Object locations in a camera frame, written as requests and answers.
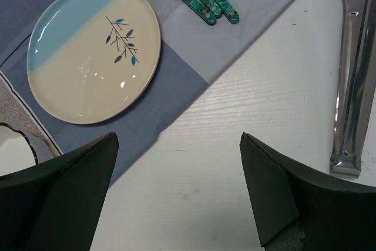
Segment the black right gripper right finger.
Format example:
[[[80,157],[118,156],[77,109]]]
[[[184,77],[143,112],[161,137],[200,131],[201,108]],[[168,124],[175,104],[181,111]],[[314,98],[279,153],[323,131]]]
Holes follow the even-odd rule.
[[[244,133],[241,161],[265,250],[374,250],[375,188],[339,179]]]

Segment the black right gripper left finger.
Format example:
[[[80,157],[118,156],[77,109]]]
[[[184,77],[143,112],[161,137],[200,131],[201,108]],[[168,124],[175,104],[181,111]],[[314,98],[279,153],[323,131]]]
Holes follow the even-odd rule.
[[[109,132],[1,177],[1,250],[89,250],[118,149]]]

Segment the stainless steel tongs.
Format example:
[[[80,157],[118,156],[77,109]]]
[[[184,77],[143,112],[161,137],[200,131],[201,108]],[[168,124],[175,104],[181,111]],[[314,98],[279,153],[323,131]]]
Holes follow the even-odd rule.
[[[356,179],[375,94],[375,0],[342,0],[342,4],[330,173]]]

